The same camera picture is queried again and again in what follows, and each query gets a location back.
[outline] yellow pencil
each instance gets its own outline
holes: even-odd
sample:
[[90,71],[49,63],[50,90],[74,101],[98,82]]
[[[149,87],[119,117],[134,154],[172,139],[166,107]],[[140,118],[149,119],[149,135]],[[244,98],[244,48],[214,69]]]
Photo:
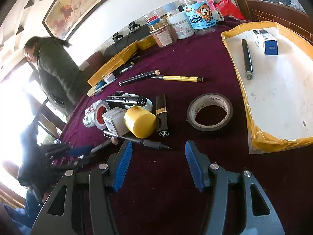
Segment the yellow pencil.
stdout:
[[189,82],[203,82],[203,77],[185,77],[185,76],[152,76],[151,78],[158,80],[176,80],[176,81],[189,81]]

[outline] cartoon chicken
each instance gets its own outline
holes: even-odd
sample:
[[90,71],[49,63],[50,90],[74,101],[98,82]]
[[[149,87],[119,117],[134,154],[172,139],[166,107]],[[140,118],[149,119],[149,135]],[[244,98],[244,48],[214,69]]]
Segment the cartoon chicken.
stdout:
[[210,7],[206,3],[203,3],[203,5],[196,10],[196,12],[201,18],[205,19],[206,23],[209,23],[213,19]]

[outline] picture frame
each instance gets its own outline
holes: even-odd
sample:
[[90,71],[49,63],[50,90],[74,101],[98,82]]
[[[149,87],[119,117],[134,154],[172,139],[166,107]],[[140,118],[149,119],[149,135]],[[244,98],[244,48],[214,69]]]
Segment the picture frame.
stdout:
[[54,0],[42,24],[51,37],[68,41],[105,1],[107,0]]

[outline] silver bolt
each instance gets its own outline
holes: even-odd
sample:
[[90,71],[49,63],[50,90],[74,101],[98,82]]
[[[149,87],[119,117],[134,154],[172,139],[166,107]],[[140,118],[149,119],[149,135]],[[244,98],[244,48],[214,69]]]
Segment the silver bolt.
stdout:
[[100,164],[99,169],[107,169],[108,165],[107,164]]
[[211,165],[210,165],[210,168],[211,168],[211,169],[219,169],[219,165],[217,165],[217,164],[211,164]]
[[245,170],[245,171],[244,171],[244,175],[245,175],[246,177],[251,177],[251,176],[252,176],[252,173],[251,173],[250,171],[248,171],[248,170]]
[[67,170],[66,172],[65,172],[65,176],[68,176],[68,177],[70,177],[71,175],[73,175],[74,174],[74,172],[71,170],[71,169],[69,169],[69,170]]

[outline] purple tablecloth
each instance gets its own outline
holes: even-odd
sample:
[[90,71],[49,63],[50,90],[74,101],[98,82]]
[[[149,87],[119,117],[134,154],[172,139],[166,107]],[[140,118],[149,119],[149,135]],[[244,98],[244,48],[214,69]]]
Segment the purple tablecloth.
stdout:
[[[75,109],[62,135],[62,143],[71,146],[98,145],[105,140],[96,127],[83,125],[85,109],[115,91],[136,93],[152,100],[166,94],[170,136],[156,134],[149,139],[160,141],[172,150],[155,150],[133,144],[133,157],[123,187],[112,195],[112,207],[121,235],[197,234],[206,209],[208,194],[195,188],[185,157],[185,142],[194,140],[200,152],[226,170],[249,169],[265,189],[286,234],[306,234],[313,211],[310,182],[312,147],[280,153],[249,155],[246,115],[240,87],[231,59],[221,40],[228,26],[204,36],[192,36],[153,52],[104,92],[92,99],[85,97]],[[162,75],[204,77],[204,83],[149,79],[120,87],[118,82],[136,74],[160,70]],[[187,122],[187,108],[193,99],[205,93],[220,93],[233,104],[229,124],[216,132],[197,131]],[[104,150],[93,165],[105,162],[120,146]],[[240,231],[242,210],[231,201],[241,194],[230,191],[225,234]]]

